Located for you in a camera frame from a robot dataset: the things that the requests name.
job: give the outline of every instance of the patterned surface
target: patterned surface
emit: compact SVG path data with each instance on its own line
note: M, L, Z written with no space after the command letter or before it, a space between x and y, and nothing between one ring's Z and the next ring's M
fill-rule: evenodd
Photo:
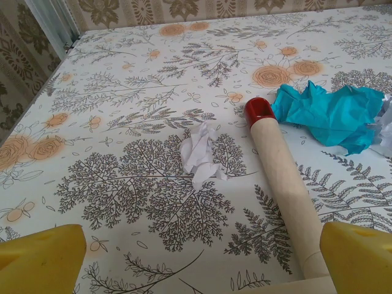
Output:
M0 2L0 141L59 64L26 3Z
M0 238L81 224L78 294L228 293L301 279L243 105L309 79L392 92L384 11L86 33L0 149ZM217 128L214 154L232 178L196 193L178 150L202 121ZM392 232L390 159L344 157L300 126L281 128L323 222Z
M66 0L81 31L320 11L391 3L391 0Z

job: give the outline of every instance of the blue tissue paper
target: blue tissue paper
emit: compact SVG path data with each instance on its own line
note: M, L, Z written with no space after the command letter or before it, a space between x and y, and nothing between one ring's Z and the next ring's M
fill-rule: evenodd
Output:
M374 123L383 97L380 91L351 86L327 93L309 81L303 93L282 85L272 109L280 123L307 126L325 146L341 145L354 154L372 144L374 130L367 125Z

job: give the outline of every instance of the yellow plastic piece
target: yellow plastic piece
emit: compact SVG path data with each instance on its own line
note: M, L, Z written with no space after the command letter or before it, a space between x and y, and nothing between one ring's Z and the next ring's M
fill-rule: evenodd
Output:
M338 294L392 294L392 234L328 222L320 248Z
M71 294L85 253L80 225L0 243L0 293Z

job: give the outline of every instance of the red plastic end cap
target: red plastic end cap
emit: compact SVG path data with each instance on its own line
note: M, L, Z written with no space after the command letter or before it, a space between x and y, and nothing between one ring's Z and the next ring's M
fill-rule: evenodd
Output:
M246 103L244 114L249 128L251 128L259 119L276 119L270 103L260 97L253 98Z

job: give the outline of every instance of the white patterned cloth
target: white patterned cloth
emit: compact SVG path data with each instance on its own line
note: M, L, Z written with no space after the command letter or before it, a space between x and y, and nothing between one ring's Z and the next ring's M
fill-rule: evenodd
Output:
M192 24L87 32L0 149L0 241L81 224L77 294L228 293L302 279L244 104L308 80L392 92L387 13ZM203 121L230 179L196 192L179 147ZM322 222L392 232L390 159L370 149L344 157L300 126L281 129Z

